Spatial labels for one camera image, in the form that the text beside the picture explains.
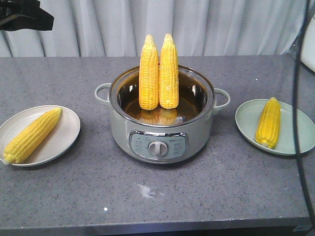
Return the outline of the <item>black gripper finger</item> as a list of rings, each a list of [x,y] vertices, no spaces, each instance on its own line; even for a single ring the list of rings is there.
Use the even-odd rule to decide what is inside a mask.
[[[40,7],[38,0],[2,0],[0,2],[0,29],[49,31],[54,17]]]

